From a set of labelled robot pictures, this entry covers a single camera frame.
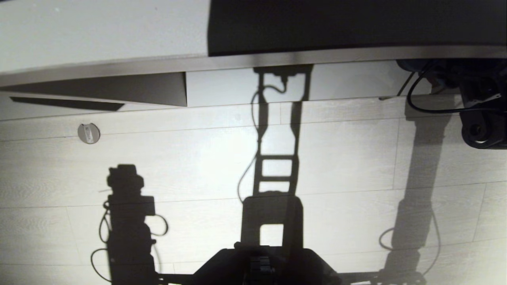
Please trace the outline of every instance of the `black machine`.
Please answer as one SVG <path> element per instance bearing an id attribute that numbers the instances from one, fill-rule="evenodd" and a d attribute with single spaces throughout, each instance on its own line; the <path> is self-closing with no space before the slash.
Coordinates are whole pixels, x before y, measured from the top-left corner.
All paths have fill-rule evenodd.
<path id="1" fill-rule="evenodd" d="M 399 60 L 401 68 L 419 73 L 419 78 L 409 90 L 407 104 L 427 113 L 460 113 L 463 123 L 462 136 L 471 147 L 478 149 L 507 148 L 507 100 L 505 60 L 496 59 L 446 59 L 446 60 Z M 425 284 L 424 273 L 416 272 L 419 255 L 417 250 L 424 246 L 431 215 L 424 217 L 425 233 L 415 240 L 407 241 L 414 233 L 414 219 L 421 219 L 423 212 L 431 213 L 431 192 L 421 199 L 421 193 L 408 193 L 400 203 L 397 227 L 394 231 L 393 247 L 410 248 L 413 262 L 397 262 L 401 251 L 392 251 L 380 272 L 338 274 L 314 251 L 303 248 L 303 206 L 296 196 L 299 171 L 299 135 L 302 101 L 308 100 L 312 65 L 294 65 L 254 68 L 259 75 L 258 90 L 252 98 L 258 98 L 259 119 L 255 127 L 258 133 L 258 150 L 255 155 L 253 195 L 243 203 L 241 240 L 232 249 L 223 249 L 212 257 L 194 274 L 159 274 L 155 271 L 154 259 L 150 254 L 155 240 L 144 223 L 146 216 L 155 215 L 153 197 L 141 196 L 142 178 L 136 174 L 135 166 L 119 165 L 111 168 L 108 185 L 113 194 L 109 196 L 106 213 L 110 215 L 111 228 L 107 248 L 111 283 L 113 285 L 215 285 L 215 284 Z M 280 77 L 283 90 L 265 85 L 264 75 Z M 292 103 L 289 127 L 294 135 L 292 154 L 262 154 L 262 138 L 268 128 L 269 109 L 264 90 L 286 91 L 288 78 L 305 76 L 305 87 L 300 101 Z M 411 95 L 416 84 L 428 78 L 445 88 L 458 88 L 463 98 L 463 108 L 425 110 L 412 103 Z M 263 162 L 288 160 L 292 171 L 287 176 L 272 176 L 264 173 Z M 263 182 L 283 182 L 288 190 L 260 191 Z M 283 224 L 282 246 L 261 246 L 260 227 L 266 224 Z"/>

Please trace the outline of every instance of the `wooden floor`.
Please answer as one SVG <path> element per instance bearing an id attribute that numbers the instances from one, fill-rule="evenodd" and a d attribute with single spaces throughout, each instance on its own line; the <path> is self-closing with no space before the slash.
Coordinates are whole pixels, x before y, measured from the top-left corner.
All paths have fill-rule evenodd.
<path id="1" fill-rule="evenodd" d="M 290 111 L 290 103 L 269 105 L 263 153 L 290 153 Z M 82 123 L 98 126 L 98 143 L 80 141 Z M 90 254 L 104 247 L 106 178 L 118 164 L 136 166 L 142 194 L 169 223 L 156 237 L 158 256 L 152 252 L 157 270 L 195 272 L 240 238 L 236 187 L 256 147 L 250 105 L 0 122 L 0 283 L 107 284 Z M 409 192 L 431 193 L 440 241 L 431 223 L 418 271 L 440 254 L 427 283 L 506 284 L 507 152 L 468 147 L 459 116 L 406 111 L 403 98 L 305 102 L 299 157 L 304 247 L 337 272 L 383 269 L 389 250 L 379 236 L 394 227 L 399 202 Z M 242 199 L 252 177 L 250 169 Z M 158 217 L 146 223 L 163 231 Z M 275 245 L 277 234 L 267 229 L 261 240 Z M 388 246 L 391 234 L 382 239 Z M 108 278 L 104 252 L 94 263 Z"/>

